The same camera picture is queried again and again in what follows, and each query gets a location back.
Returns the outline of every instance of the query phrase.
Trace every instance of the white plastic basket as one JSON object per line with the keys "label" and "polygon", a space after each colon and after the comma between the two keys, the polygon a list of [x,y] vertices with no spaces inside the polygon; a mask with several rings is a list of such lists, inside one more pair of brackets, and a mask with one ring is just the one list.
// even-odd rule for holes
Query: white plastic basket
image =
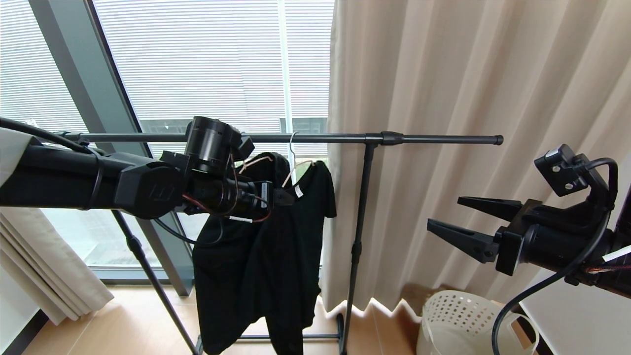
{"label": "white plastic basket", "polygon": [[[422,334],[416,347],[417,355],[488,355],[491,329],[500,311],[491,301],[459,291],[441,291],[423,306]],[[519,342],[511,324],[519,317],[530,323],[535,332],[534,344],[528,348]],[[532,355],[539,342],[539,332],[525,316],[509,313],[498,335],[502,355]]]}

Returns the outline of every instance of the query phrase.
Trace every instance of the white wall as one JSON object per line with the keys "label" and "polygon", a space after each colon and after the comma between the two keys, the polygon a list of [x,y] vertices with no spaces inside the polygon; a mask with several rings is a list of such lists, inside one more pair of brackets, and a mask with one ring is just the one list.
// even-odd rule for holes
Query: white wall
{"label": "white wall", "polygon": [[11,344],[39,308],[0,268],[0,352]]}
{"label": "white wall", "polygon": [[[620,164],[618,203],[609,228],[615,227],[630,184],[631,154]],[[551,274],[541,270],[533,283]],[[631,299],[559,281],[524,300],[522,307],[556,355],[631,353]]]}

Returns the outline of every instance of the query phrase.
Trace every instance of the t-shirt sleeve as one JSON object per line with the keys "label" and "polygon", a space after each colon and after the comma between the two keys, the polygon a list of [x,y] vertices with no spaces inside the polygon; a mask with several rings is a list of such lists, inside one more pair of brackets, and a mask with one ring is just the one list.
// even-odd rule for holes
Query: t-shirt sleeve
{"label": "t-shirt sleeve", "polygon": [[329,169],[324,166],[326,171],[326,191],[324,193],[324,216],[329,218],[335,218],[338,215],[338,211],[335,208],[335,190],[333,189],[333,179]]}

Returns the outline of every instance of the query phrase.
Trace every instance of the curtain fold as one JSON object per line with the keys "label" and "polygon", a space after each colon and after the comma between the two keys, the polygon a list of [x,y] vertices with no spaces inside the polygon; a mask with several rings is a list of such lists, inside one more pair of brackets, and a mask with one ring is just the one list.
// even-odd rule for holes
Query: curtain fold
{"label": "curtain fold", "polygon": [[[502,146],[377,148],[355,304],[393,309],[406,284],[507,301],[538,271],[513,277],[426,231],[428,218],[492,234],[500,222],[458,196],[565,207],[533,160],[561,143],[589,158],[631,150],[631,3],[344,1],[331,35],[329,132],[504,135]],[[330,145],[338,217],[324,241],[327,309],[346,299],[363,146]]]}
{"label": "curtain fold", "polygon": [[0,210],[0,264],[55,324],[114,298],[39,208]]}

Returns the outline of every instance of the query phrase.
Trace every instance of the basket handle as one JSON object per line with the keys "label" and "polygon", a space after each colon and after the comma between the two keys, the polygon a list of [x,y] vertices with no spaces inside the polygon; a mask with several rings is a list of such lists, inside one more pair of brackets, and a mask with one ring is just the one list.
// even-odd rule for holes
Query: basket handle
{"label": "basket handle", "polygon": [[513,324],[514,321],[518,320],[519,318],[525,319],[528,322],[528,324],[530,324],[530,327],[534,330],[534,342],[528,348],[524,349],[525,351],[528,351],[528,352],[534,352],[534,349],[537,348],[537,345],[539,344],[539,331],[537,330],[537,327],[534,326],[533,321],[530,320],[530,318],[524,315],[520,315],[518,313],[511,313],[507,315],[506,318],[504,318],[504,321],[503,321],[504,326],[508,328],[508,330],[511,332],[513,336],[517,337],[517,334],[515,334],[515,331],[513,330],[511,325]]}

